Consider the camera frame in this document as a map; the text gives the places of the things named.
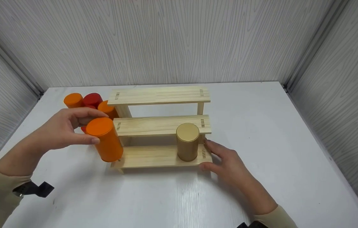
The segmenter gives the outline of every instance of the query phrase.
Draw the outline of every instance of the orange cylinder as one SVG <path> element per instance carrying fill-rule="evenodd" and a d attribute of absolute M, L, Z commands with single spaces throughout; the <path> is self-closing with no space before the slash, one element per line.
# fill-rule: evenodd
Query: orange cylinder
<path fill-rule="evenodd" d="M 63 99 L 63 103 L 65 103 L 68 108 L 80 108 L 84 106 L 83 97 L 77 92 L 67 95 L 65 99 Z"/>
<path fill-rule="evenodd" d="M 107 114 L 112 120 L 118 118 L 117 110 L 115 110 L 114 106 L 108 106 L 107 102 L 108 100 L 101 102 L 97 109 Z"/>
<path fill-rule="evenodd" d="M 122 157 L 123 148 L 110 118 L 100 117 L 90 121 L 86 133 L 100 139 L 95 146 L 103 161 L 115 162 Z"/>

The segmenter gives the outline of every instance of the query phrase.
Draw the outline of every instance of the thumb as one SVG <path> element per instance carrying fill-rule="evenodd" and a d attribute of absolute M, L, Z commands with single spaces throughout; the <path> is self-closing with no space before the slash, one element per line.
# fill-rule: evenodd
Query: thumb
<path fill-rule="evenodd" d="M 220 176 L 223 172 L 223 168 L 221 166 L 218 166 L 212 162 L 202 162 L 199 164 L 199 167 L 201 170 L 205 171 L 211 171 Z"/>
<path fill-rule="evenodd" d="M 100 139 L 95 136 L 90 136 L 86 134 L 78 134 L 72 133 L 69 137 L 69 143 L 71 145 L 91 145 L 91 144 L 99 144 Z"/>

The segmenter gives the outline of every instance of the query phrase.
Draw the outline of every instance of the fingernail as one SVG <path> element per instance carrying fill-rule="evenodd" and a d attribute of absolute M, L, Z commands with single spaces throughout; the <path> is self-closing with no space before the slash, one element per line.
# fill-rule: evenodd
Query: fingernail
<path fill-rule="evenodd" d="M 92 138 L 92 144 L 99 144 L 100 139 L 99 138 Z"/>

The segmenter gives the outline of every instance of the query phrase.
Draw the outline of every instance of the wooden plank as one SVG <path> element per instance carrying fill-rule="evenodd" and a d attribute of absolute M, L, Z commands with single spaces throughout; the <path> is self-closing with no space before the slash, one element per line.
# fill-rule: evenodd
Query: wooden plank
<path fill-rule="evenodd" d="M 119 137 L 174 135 L 177 127 L 182 123 L 195 124 L 202 135 L 211 134 L 208 115 L 114 119 L 114 126 Z"/>
<path fill-rule="evenodd" d="M 113 90 L 108 105 L 155 105 L 210 102 L 203 86 L 176 86 Z"/>
<path fill-rule="evenodd" d="M 176 145 L 173 146 L 128 146 L 124 147 L 122 158 L 112 163 L 112 168 L 145 168 L 168 166 L 197 166 L 202 162 L 212 162 L 211 154 L 204 145 L 199 144 L 197 158 L 182 161 L 177 156 Z"/>

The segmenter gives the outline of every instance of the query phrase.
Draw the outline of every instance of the person's right hand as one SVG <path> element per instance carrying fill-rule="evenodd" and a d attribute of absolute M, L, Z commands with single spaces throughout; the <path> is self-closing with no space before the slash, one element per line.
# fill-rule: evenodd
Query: person's right hand
<path fill-rule="evenodd" d="M 201 170 L 214 172 L 226 183 L 239 189 L 243 188 L 243 185 L 245 185 L 248 180 L 254 178 L 235 150 L 228 149 L 208 139 L 205 139 L 204 144 L 211 153 L 221 158 L 221 164 L 216 165 L 211 162 L 203 162 L 199 165 Z"/>

